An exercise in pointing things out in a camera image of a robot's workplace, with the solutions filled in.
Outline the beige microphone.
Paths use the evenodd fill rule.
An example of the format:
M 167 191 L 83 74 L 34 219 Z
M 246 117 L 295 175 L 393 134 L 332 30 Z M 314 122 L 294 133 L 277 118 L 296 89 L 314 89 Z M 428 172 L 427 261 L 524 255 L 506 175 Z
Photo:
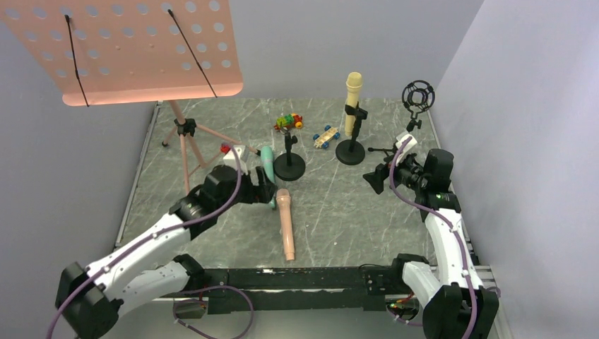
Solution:
M 347 98 L 345 104 L 356 108 L 360 93 L 362 90 L 363 79 L 362 74 L 356 71 L 349 73 L 348 78 L 346 80 L 346 89 L 347 89 Z M 352 131 L 354 129 L 355 116 L 349 113 L 346 114 L 345 117 L 345 135 L 351 136 Z

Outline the black round-base mic stand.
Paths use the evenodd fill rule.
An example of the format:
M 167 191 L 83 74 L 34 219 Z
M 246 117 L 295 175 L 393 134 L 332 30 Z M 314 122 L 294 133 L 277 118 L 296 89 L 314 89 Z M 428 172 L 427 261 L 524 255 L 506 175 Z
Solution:
M 286 131 L 284 133 L 285 152 L 279 155 L 273 163 L 276 177 L 286 182 L 298 180 L 306 170 L 304 159 L 297 153 L 292 152 L 292 146 L 297 142 L 297 137 Z
M 368 111 L 362 109 L 357 103 L 355 107 L 345 105 L 345 113 L 347 117 L 354 117 L 355 121 L 352 125 L 351 139 L 341 141 L 336 146 L 336 158 L 345 165 L 358 165 L 365 158 L 365 150 L 363 145 L 357 141 L 357 137 L 360 134 L 362 122 L 368 116 Z

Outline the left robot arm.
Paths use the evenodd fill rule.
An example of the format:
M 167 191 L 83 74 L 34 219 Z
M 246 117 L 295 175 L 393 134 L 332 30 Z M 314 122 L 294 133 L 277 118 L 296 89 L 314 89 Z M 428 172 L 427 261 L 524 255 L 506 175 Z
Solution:
M 73 262 L 65 267 L 55 307 L 77 338 L 101 338 L 135 308 L 203 286 L 203 268 L 189 255 L 154 270 L 149 266 L 215 226 L 233 205 L 269 203 L 278 187 L 262 166 L 255 173 L 257 184 L 235 166 L 218 165 L 137 238 L 87 266 Z

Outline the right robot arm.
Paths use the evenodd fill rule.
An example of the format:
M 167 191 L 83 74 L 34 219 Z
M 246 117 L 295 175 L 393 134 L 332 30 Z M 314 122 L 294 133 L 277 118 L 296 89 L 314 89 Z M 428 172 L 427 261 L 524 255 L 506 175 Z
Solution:
M 420 164 L 414 153 L 396 159 L 397 148 L 383 149 L 386 157 L 364 179 L 380 194 L 384 184 L 403 185 L 415 192 L 407 203 L 420 212 L 437 255 L 432 269 L 423 257 L 400 254 L 394 270 L 422 306 L 426 338 L 487 338 L 499 308 L 496 292 L 486 288 L 475 269 L 463 232 L 457 195 L 450 190 L 453 155 L 429 150 Z

